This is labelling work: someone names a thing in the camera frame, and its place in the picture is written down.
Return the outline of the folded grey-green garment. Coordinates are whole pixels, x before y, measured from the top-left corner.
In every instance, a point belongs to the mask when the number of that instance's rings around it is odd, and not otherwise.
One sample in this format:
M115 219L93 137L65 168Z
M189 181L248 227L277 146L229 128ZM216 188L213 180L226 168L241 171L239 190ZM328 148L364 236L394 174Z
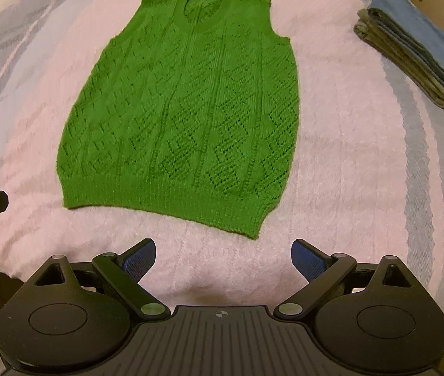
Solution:
M354 33L383 56L397 65L439 108L444 109L444 80L410 48L371 19L366 8L358 11Z

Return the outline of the green knitted vest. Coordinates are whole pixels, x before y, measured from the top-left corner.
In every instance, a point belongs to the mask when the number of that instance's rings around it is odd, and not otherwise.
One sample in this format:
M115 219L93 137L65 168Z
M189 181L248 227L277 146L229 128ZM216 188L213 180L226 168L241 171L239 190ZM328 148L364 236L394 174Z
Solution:
M298 116L296 60L271 0L141 0L67 118L63 204L257 238L284 192Z

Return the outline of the folded blue garment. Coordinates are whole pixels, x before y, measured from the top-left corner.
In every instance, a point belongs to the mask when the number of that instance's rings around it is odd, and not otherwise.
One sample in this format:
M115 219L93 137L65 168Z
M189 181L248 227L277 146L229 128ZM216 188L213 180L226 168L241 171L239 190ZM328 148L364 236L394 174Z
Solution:
M444 80L444 31L409 0L371 0L366 9L383 31L408 46Z

